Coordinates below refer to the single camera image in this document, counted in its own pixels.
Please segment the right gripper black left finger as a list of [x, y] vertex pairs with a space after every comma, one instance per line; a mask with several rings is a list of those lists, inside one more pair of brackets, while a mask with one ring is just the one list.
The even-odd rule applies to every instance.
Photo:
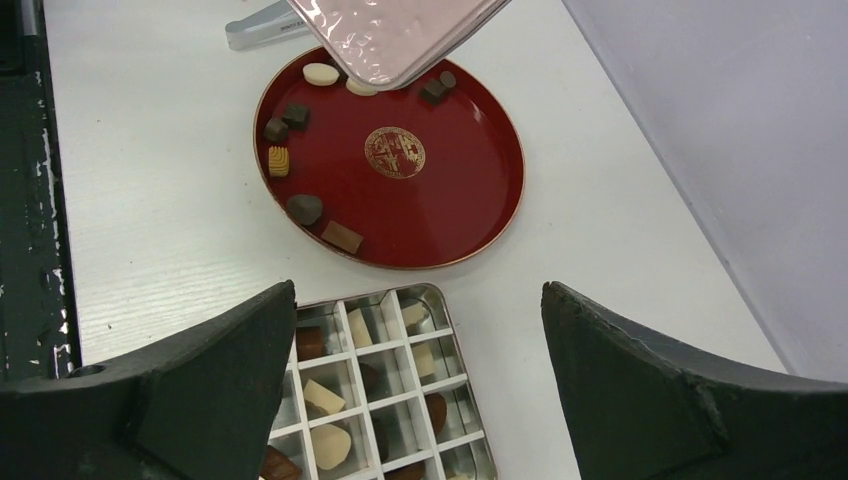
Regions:
[[1, 387], [5, 479], [256, 479], [283, 397], [295, 287], [64, 379]]

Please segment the silver tin lid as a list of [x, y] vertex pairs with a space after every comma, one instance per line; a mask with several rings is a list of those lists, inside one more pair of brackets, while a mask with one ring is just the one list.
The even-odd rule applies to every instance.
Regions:
[[419, 78], [499, 13], [504, 0], [295, 0], [289, 5], [355, 81], [377, 91]]

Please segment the pink tin box with dividers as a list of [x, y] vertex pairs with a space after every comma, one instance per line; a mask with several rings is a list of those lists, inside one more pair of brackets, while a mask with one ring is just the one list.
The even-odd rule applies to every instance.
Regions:
[[[401, 308], [424, 303], [430, 316], [406, 328]], [[374, 344], [356, 349], [347, 313], [361, 309]], [[419, 283], [304, 305], [296, 329], [319, 326], [326, 355], [299, 362], [295, 340], [285, 368], [283, 398], [261, 467], [264, 479], [494, 479], [495, 460], [443, 293]], [[429, 344], [435, 373], [420, 378], [411, 352]], [[312, 379], [346, 400], [322, 415], [303, 388]], [[447, 420], [435, 436], [424, 400], [441, 393]], [[316, 466], [310, 431], [323, 424], [352, 437], [347, 459], [330, 471]]]

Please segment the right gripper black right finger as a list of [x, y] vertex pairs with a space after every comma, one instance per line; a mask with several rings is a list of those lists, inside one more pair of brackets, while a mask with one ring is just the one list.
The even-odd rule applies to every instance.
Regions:
[[843, 479], [847, 387], [761, 369], [543, 286], [559, 399], [585, 479]]

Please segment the brown ridged cup chocolate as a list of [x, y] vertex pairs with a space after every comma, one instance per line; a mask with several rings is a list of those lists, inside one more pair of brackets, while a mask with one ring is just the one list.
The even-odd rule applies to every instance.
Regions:
[[438, 392], [425, 395], [424, 400], [434, 435], [438, 436], [443, 431], [447, 420], [447, 401], [445, 397]]

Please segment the red round plate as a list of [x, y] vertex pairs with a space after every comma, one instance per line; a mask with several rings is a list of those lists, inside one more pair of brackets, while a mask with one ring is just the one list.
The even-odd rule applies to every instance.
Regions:
[[[302, 53], [260, 96], [253, 145], [276, 203], [320, 197], [323, 215], [305, 234], [372, 266], [438, 268], [489, 247], [514, 219], [525, 184], [520, 137], [498, 100], [449, 60], [407, 87], [371, 97], [350, 93], [343, 82], [307, 83], [302, 68], [329, 59], [321, 47]], [[289, 103], [310, 108], [308, 127], [289, 129], [282, 144], [266, 141], [264, 125]], [[269, 175], [272, 145], [289, 149], [285, 178]], [[363, 236], [356, 255], [321, 239], [329, 221]]]

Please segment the white bar chocolate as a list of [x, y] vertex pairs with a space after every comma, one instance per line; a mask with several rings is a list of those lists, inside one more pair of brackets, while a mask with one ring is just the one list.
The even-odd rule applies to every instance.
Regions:
[[346, 400], [343, 397], [312, 379], [305, 384], [303, 394], [306, 404], [322, 415], [336, 414], [346, 407]]

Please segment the silver serving tongs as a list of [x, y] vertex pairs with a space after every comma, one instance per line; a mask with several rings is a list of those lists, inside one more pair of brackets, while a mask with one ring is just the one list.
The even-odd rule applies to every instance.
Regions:
[[243, 51], [310, 34], [304, 20], [287, 1], [275, 1], [225, 25], [228, 47]]

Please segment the caramel block chocolate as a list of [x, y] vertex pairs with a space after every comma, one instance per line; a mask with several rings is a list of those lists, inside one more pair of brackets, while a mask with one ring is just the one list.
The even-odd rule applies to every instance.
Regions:
[[295, 347], [299, 362], [325, 356], [326, 346], [322, 328], [319, 326], [297, 328]]

